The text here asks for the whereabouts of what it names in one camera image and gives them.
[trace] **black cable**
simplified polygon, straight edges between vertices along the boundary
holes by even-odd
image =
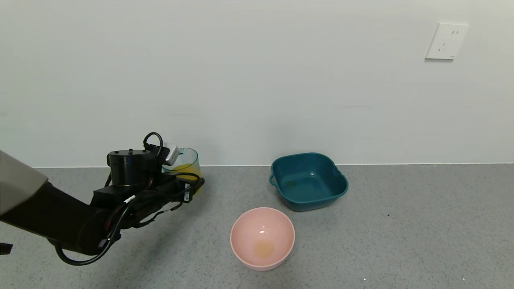
[[[145,221],[145,222],[137,224],[137,226],[134,226],[134,228],[144,227],[144,226],[148,225],[149,223],[153,222],[155,220],[155,218],[157,218],[158,215],[160,215],[160,214],[162,214],[162,213],[164,213],[166,211],[174,211],[174,210],[180,208],[181,206],[182,206],[182,202],[178,203],[178,205],[176,205],[175,207],[173,207],[173,208],[171,208],[169,210],[163,210],[163,211],[157,212],[157,213],[155,213],[155,215],[151,219],[149,219],[148,221]]]
[[[195,182],[200,180],[200,176],[195,174],[195,173],[180,172],[180,173],[162,173],[162,174],[164,174],[164,175],[174,175],[174,176],[188,175],[188,176],[196,177],[196,181]]]
[[[109,176],[107,177],[107,180],[105,181],[104,187],[108,187],[111,184],[112,179],[113,179],[113,177],[111,176],[111,173],[109,173]]]
[[[70,259],[68,256],[66,256],[63,252],[63,249],[61,247],[60,244],[57,244],[55,245],[55,248],[56,248],[56,252],[57,252],[57,256],[59,256],[59,258],[61,258],[61,260],[63,260],[65,263],[67,264],[70,264],[70,265],[73,265],[73,266],[84,266],[84,265],[89,265],[93,262],[96,262],[98,261],[100,258],[102,258],[105,253],[107,253],[107,251],[109,250],[109,248],[111,247],[111,245],[113,244],[113,239],[114,239],[114,235],[116,234],[116,232],[118,231],[119,227],[120,227],[120,224],[121,224],[121,220],[123,220],[123,218],[125,217],[125,215],[127,214],[127,212],[129,211],[129,209],[132,207],[132,204],[134,203],[134,200],[132,199],[128,204],[127,206],[125,207],[125,209],[123,210],[123,212],[121,213],[121,216],[120,218],[118,219],[118,221],[116,222],[116,224],[114,225],[113,229],[110,231],[110,233],[107,235],[107,241],[105,242],[104,244],[104,247],[102,249],[102,251],[94,256],[93,258],[91,259],[88,259],[88,260],[84,260],[84,261],[77,261],[77,260],[73,260],[73,259]]]
[[[148,141],[148,138],[151,137],[151,136],[157,136],[159,138],[159,150],[157,151],[157,156],[160,155],[160,151],[162,150],[162,147],[164,146],[164,142],[162,141],[162,137],[160,136],[160,134],[156,133],[156,132],[151,132],[149,134],[146,135],[146,137],[144,137],[144,140],[143,140],[143,146],[146,148],[148,143],[146,141]]]

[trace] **pink bowl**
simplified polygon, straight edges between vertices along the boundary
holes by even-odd
[[[230,231],[230,246],[239,260],[251,269],[267,271],[278,267],[292,250],[295,228],[281,211],[255,208],[242,214]]]

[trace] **plastic basin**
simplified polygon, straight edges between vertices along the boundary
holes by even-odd
[[[271,165],[269,182],[293,211],[328,206],[348,190],[348,181],[334,162],[319,153],[278,158]]]

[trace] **gray arm casing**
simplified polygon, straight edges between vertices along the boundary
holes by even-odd
[[[0,150],[0,215],[29,199],[48,178]]]

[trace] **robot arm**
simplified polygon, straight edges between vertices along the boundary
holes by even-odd
[[[160,145],[148,144],[149,136]],[[45,175],[0,151],[0,221],[38,234],[54,245],[58,256],[71,265],[100,259],[120,239],[120,230],[139,228],[154,212],[170,202],[192,200],[205,180],[192,173],[162,173],[170,150],[157,133],[143,141],[143,150],[113,151],[107,156],[111,173],[104,188],[94,191],[89,205],[54,187]],[[194,176],[195,180],[180,178]],[[85,261],[68,258],[63,249],[94,256]]]

